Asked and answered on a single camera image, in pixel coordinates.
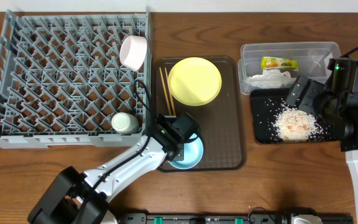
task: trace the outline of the rice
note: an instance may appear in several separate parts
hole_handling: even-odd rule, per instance
[[[273,126],[284,141],[306,141],[313,134],[324,133],[313,115],[287,106],[283,106]]]

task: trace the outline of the gray dish rack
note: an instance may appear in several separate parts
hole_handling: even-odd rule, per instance
[[[122,66],[128,35],[147,38],[147,56],[136,72]],[[7,11],[0,39],[0,147],[52,145],[132,146],[146,127],[152,23],[149,13],[24,16]],[[139,132],[111,127],[117,112],[132,113]]]

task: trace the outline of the wood grain surface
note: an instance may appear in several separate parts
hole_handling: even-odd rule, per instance
[[[0,13],[0,31],[4,13]],[[152,14],[154,61],[163,57],[228,55],[243,44],[334,41],[342,52],[358,45],[358,14]],[[247,162],[237,171],[150,172],[112,202],[118,213],[242,213],[311,207],[356,217],[345,154],[338,142],[260,145],[255,142],[249,97],[241,96]],[[54,146],[0,149],[0,223],[26,223],[35,203],[64,168],[96,167],[124,148]]]

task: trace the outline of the yellow wrapper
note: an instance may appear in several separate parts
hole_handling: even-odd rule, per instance
[[[260,62],[260,68],[263,69],[293,69],[298,70],[298,61],[286,59],[286,58],[276,58],[276,57],[263,57]]]

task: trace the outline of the light blue bowl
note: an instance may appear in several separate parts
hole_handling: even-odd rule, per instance
[[[197,137],[196,134],[193,134],[190,139]],[[183,150],[182,161],[171,161],[171,165],[177,169],[190,169],[197,165],[201,158],[203,157],[204,146],[200,138],[197,138],[191,143],[186,143]]]

